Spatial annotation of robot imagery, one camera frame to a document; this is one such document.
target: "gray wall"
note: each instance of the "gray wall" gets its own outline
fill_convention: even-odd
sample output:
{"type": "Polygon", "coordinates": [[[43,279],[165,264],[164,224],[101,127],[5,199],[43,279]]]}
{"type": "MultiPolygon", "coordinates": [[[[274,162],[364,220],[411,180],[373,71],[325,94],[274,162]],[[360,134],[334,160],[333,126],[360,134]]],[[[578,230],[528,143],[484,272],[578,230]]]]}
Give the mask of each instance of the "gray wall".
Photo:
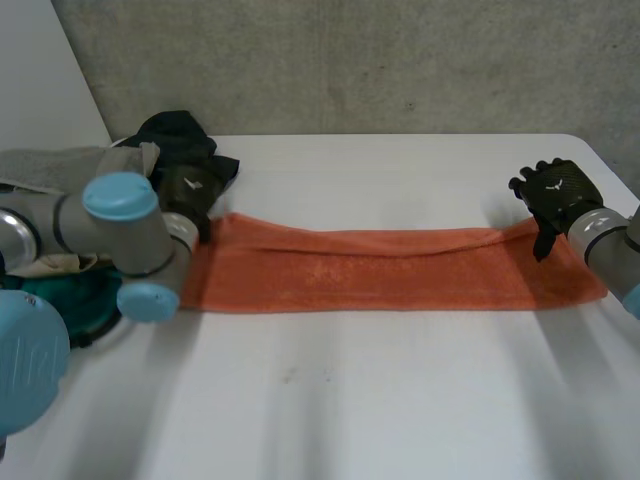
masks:
{"type": "Polygon", "coordinates": [[[54,0],[113,137],[563,132],[640,193],[640,2],[54,0]]]}

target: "orange towel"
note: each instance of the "orange towel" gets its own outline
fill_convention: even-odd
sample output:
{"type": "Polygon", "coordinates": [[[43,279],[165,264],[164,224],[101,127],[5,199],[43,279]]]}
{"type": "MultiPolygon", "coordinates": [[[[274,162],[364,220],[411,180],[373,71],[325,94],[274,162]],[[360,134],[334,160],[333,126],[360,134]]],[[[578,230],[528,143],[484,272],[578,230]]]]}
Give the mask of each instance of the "orange towel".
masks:
{"type": "Polygon", "coordinates": [[[542,263],[537,226],[313,232],[231,214],[199,249],[182,304],[217,312],[533,310],[604,297],[564,238],[542,263]]]}

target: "gray cloth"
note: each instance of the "gray cloth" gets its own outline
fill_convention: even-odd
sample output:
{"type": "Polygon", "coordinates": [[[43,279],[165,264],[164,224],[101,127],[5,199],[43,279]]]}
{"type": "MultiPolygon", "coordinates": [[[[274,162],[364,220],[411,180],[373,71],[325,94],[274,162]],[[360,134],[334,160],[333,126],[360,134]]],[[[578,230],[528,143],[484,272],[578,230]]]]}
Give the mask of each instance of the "gray cloth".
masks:
{"type": "Polygon", "coordinates": [[[0,183],[41,193],[78,193],[93,178],[112,172],[148,177],[160,149],[83,147],[68,150],[6,150],[0,152],[0,183]]]}
{"type": "MultiPolygon", "coordinates": [[[[70,150],[6,150],[0,152],[0,183],[41,193],[77,193],[93,178],[112,172],[151,175],[160,149],[153,143],[140,148],[73,148],[70,150]]],[[[12,272],[24,278],[79,273],[106,255],[58,254],[41,257],[31,265],[12,272]]]]}

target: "light blue cap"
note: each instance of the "light blue cap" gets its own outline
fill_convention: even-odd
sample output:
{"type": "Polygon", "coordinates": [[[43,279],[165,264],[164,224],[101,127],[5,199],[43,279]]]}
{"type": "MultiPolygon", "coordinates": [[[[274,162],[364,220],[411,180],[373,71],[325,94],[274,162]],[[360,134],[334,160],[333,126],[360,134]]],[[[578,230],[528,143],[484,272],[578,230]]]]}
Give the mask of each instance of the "light blue cap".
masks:
{"type": "Polygon", "coordinates": [[[117,172],[89,182],[82,194],[82,204],[94,217],[130,222],[153,212],[158,206],[158,196],[142,175],[117,172]]]}
{"type": "Polygon", "coordinates": [[[118,309],[134,322],[161,323],[171,320],[180,306],[180,297],[155,283],[136,282],[120,287],[118,309]]]}
{"type": "Polygon", "coordinates": [[[40,418],[67,369],[69,335],[51,304],[19,290],[0,290],[0,438],[40,418]]]}
{"type": "Polygon", "coordinates": [[[631,315],[640,320],[640,284],[625,295],[622,305],[631,315]]]}

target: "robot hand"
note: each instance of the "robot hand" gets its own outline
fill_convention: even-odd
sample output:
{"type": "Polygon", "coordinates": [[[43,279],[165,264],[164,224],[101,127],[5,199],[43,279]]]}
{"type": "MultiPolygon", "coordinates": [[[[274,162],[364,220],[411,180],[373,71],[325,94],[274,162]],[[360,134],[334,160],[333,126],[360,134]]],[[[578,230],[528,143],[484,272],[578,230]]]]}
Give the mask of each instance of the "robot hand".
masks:
{"type": "Polygon", "coordinates": [[[541,261],[551,253],[556,235],[567,235],[580,216],[602,208],[603,200],[596,186],[570,160],[541,161],[535,170],[525,167],[520,174],[525,180],[514,177],[509,188],[524,200],[538,223],[540,233],[533,254],[541,261]]]}
{"type": "Polygon", "coordinates": [[[566,235],[589,269],[640,319],[640,208],[631,221],[606,208],[595,185],[569,160],[539,162],[520,173],[524,181],[512,178],[509,188],[538,222],[538,261],[549,255],[556,235],[566,235]]]}

